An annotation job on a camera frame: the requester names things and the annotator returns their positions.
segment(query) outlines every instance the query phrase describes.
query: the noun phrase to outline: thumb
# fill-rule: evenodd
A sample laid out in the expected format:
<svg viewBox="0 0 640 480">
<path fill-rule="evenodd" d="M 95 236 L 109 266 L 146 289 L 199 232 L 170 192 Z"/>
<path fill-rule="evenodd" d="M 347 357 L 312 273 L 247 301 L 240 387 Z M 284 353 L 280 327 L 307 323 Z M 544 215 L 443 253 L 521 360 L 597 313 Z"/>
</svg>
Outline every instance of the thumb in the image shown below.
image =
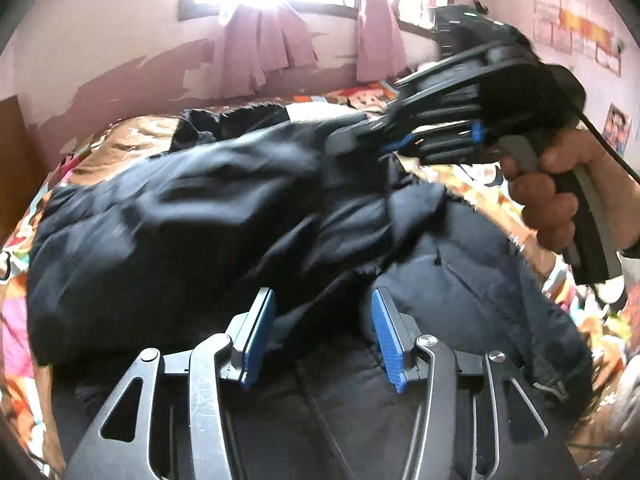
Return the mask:
<svg viewBox="0 0 640 480">
<path fill-rule="evenodd" d="M 591 132 L 560 130 L 540 156 L 540 167 L 551 174 L 565 173 L 576 164 L 589 164 L 606 153 Z"/>
</svg>

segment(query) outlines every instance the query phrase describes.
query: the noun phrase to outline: photo on wall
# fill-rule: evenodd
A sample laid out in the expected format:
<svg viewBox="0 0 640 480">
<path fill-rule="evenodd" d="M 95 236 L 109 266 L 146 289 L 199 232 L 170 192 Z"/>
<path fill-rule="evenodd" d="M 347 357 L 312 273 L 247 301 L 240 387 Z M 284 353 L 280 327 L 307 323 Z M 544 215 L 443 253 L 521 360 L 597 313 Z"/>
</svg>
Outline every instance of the photo on wall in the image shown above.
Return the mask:
<svg viewBox="0 0 640 480">
<path fill-rule="evenodd" d="M 630 132 L 631 121 L 629 120 L 629 116 L 611 104 L 602 136 L 609 143 L 609 146 L 616 150 L 618 155 L 622 156 L 625 153 Z"/>
</svg>

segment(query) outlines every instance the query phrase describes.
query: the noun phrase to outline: forearm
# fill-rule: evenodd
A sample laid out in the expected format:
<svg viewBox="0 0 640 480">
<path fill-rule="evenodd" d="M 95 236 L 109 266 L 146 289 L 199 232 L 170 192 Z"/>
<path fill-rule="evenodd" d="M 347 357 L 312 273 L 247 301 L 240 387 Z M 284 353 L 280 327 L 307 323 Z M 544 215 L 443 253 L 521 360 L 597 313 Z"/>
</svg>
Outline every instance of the forearm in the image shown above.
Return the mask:
<svg viewBox="0 0 640 480">
<path fill-rule="evenodd" d="M 588 168 L 602 199 L 616 248 L 631 247 L 640 238 L 640 185 L 609 153 L 592 160 Z"/>
</svg>

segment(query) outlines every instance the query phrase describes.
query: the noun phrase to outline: brown wooden panel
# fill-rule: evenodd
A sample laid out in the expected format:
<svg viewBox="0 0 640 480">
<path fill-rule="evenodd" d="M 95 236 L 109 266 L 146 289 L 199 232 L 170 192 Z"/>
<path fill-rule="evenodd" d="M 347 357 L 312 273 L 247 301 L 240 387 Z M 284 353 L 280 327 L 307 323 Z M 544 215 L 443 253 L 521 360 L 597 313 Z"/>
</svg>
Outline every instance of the brown wooden panel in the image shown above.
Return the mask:
<svg viewBox="0 0 640 480">
<path fill-rule="evenodd" d="M 40 153 L 24 127 L 17 97 L 0 101 L 0 245 L 46 176 Z"/>
</svg>

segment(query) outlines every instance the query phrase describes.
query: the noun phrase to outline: window sill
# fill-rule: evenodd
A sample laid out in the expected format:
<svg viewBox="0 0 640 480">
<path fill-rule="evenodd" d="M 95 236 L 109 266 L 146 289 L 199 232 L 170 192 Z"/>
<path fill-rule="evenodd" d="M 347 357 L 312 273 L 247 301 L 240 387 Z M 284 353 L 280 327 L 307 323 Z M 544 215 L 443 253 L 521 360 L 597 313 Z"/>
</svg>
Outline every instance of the window sill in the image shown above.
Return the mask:
<svg viewBox="0 0 640 480">
<path fill-rule="evenodd" d="M 358 19 L 358 9 L 336 4 L 314 4 L 308 2 L 289 2 L 300 14 L 324 14 L 326 16 L 336 16 L 338 18 Z M 217 16 L 220 12 L 218 7 L 209 4 L 197 4 L 193 0 L 178 0 L 178 21 L 193 20 L 207 16 Z M 428 28 L 419 27 L 413 23 L 398 20 L 400 30 L 421 36 L 423 38 L 435 39 L 434 33 Z"/>
</svg>

